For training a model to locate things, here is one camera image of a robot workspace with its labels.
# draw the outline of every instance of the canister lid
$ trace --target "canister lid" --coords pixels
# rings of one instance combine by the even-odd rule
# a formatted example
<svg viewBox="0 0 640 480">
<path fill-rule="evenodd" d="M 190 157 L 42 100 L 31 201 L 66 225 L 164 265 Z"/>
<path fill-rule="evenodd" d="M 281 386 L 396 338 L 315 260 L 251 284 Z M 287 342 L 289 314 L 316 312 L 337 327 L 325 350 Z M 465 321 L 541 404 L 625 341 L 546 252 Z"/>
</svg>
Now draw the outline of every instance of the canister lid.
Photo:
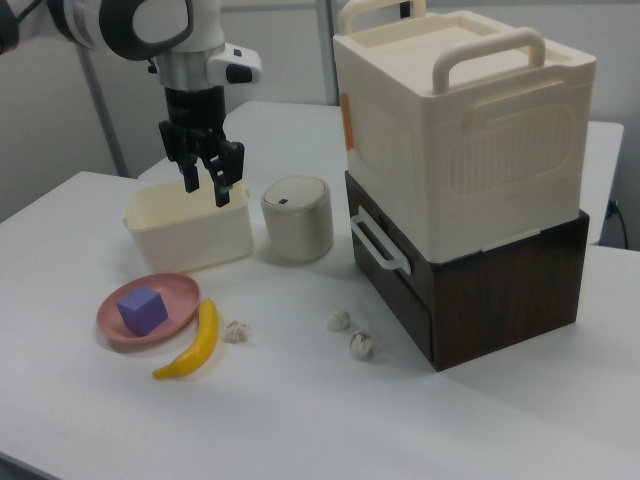
<svg viewBox="0 0 640 480">
<path fill-rule="evenodd" d="M 286 210 L 309 210 L 328 195 L 327 184 L 314 177 L 287 177 L 265 192 L 263 201 Z"/>
</svg>

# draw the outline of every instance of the storage box handle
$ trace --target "storage box handle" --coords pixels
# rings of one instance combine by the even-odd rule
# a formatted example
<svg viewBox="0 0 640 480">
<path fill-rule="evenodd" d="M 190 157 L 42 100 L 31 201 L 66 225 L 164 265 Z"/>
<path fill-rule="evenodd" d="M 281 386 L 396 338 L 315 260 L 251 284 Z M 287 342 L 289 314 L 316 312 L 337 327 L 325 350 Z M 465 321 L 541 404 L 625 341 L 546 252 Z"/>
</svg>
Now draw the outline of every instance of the storage box handle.
<svg viewBox="0 0 640 480">
<path fill-rule="evenodd" d="M 378 241 L 382 244 L 382 246 L 389 252 L 389 254 L 393 257 L 391 260 L 387 260 L 382 256 L 382 254 L 378 251 L 375 245 L 369 240 L 369 237 L 362 231 L 358 223 L 364 223 L 367 228 L 371 231 L 371 233 L 378 239 Z M 380 228 L 380 226 L 375 222 L 371 215 L 367 213 L 367 211 L 362 208 L 362 206 L 358 207 L 358 215 L 354 215 L 351 217 L 351 230 L 356 236 L 360 239 L 362 244 L 365 246 L 371 256 L 378 262 L 378 264 L 384 268 L 385 270 L 396 270 L 397 268 L 402 268 L 407 275 L 411 274 L 411 265 L 409 265 L 409 260 L 404 254 L 400 251 L 398 247 L 396 247 L 393 240 L 391 240 Z"/>
<path fill-rule="evenodd" d="M 361 13 L 370 12 L 379 8 L 397 5 L 404 0 L 349 0 L 340 13 L 340 34 L 351 35 L 353 33 L 353 19 Z M 427 14 L 425 0 L 413 0 L 413 16 L 424 17 Z"/>
<path fill-rule="evenodd" d="M 445 50 L 433 65 L 433 93 L 449 90 L 449 72 L 461 62 L 494 53 L 529 47 L 529 68 L 544 66 L 546 47 L 544 38 L 533 28 L 522 27 L 511 32 L 494 33 L 480 40 L 461 43 Z"/>
</svg>

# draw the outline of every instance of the pink plate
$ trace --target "pink plate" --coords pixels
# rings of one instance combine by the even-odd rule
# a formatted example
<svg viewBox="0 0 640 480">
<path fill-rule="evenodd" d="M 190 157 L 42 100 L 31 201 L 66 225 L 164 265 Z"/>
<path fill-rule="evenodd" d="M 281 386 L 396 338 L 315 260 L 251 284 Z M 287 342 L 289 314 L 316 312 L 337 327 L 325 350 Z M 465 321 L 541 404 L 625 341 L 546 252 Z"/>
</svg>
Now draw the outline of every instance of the pink plate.
<svg viewBox="0 0 640 480">
<path fill-rule="evenodd" d="M 140 285 L 160 293 L 169 318 L 149 334 L 140 336 L 129 330 L 118 311 L 116 302 Z M 177 333 L 195 316 L 200 304 L 200 287 L 190 277 L 179 273 L 158 273 L 142 277 L 118 288 L 98 309 L 98 328 L 105 336 L 124 345 L 144 345 L 163 340 Z"/>
</svg>

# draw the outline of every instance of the round container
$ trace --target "round container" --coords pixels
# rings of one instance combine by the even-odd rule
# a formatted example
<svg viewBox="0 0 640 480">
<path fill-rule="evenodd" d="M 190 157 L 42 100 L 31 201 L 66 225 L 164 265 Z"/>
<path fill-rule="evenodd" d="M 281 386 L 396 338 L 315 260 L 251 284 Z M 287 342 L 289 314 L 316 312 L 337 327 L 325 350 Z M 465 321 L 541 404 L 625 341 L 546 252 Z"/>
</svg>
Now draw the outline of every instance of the round container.
<svg viewBox="0 0 640 480">
<path fill-rule="evenodd" d="M 314 260 L 333 243 L 331 198 L 324 180 L 278 180 L 262 196 L 262 212 L 273 248 L 285 258 Z"/>
</svg>

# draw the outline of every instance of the dark wooden box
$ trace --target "dark wooden box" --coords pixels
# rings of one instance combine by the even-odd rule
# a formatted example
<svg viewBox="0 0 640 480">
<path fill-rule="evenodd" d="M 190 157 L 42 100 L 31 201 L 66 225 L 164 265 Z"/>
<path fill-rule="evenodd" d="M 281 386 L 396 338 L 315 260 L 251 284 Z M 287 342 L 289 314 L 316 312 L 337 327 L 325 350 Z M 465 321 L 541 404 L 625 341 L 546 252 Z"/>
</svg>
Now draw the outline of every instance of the dark wooden box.
<svg viewBox="0 0 640 480">
<path fill-rule="evenodd" d="M 385 270 L 353 235 L 357 264 L 437 370 L 575 322 L 589 216 L 487 252 L 434 264 L 346 173 L 351 216 L 362 206 L 409 259 Z M 367 237 L 388 254 L 366 227 Z"/>
</svg>

